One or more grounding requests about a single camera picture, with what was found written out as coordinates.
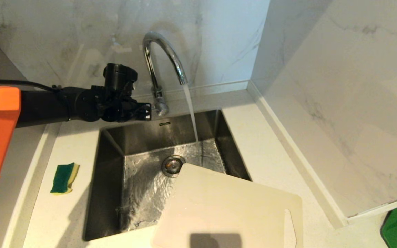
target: sponge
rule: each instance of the sponge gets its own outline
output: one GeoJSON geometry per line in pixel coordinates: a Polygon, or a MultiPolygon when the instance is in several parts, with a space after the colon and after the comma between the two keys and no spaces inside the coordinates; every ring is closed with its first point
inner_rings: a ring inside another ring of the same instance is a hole
{"type": "Polygon", "coordinates": [[[58,165],[56,168],[55,178],[53,179],[53,188],[50,193],[54,195],[63,195],[72,191],[71,184],[76,178],[79,165],[71,163],[69,165],[58,165]]]}

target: chrome faucet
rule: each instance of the chrome faucet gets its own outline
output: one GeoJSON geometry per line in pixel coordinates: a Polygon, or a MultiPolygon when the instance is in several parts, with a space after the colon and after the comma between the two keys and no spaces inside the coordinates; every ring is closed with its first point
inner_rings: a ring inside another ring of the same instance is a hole
{"type": "Polygon", "coordinates": [[[157,115],[164,116],[168,113],[169,108],[163,97],[162,87],[157,82],[156,74],[154,73],[153,61],[151,61],[152,42],[156,42],[170,58],[172,66],[174,66],[175,72],[177,73],[180,85],[188,84],[188,80],[186,78],[182,64],[180,63],[179,57],[172,48],[172,45],[161,34],[156,32],[148,32],[143,38],[142,47],[143,52],[145,53],[146,64],[148,66],[148,70],[150,71],[151,80],[153,81],[153,88],[151,91],[153,92],[154,106],[156,108],[157,115]]]}

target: cutting board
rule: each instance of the cutting board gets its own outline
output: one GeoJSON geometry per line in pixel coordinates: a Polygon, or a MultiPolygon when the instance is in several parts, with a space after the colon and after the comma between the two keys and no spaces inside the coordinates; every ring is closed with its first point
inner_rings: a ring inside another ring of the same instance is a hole
{"type": "Polygon", "coordinates": [[[303,247],[297,195],[184,164],[162,212],[154,248],[282,248],[285,211],[303,247]]]}

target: drain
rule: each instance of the drain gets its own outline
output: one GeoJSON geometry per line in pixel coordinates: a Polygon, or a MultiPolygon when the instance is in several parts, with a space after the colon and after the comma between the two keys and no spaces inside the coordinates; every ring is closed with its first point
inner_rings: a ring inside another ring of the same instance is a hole
{"type": "Polygon", "coordinates": [[[183,157],[171,155],[162,162],[162,172],[165,176],[177,177],[184,163],[186,161],[183,157]]]}

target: stainless steel sink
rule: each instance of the stainless steel sink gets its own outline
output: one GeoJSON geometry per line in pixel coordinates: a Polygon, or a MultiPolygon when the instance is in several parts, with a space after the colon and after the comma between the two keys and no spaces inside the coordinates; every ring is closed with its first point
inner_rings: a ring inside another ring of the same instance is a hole
{"type": "Polygon", "coordinates": [[[251,180],[219,110],[105,129],[85,222],[85,240],[157,223],[184,162],[251,180]]]}

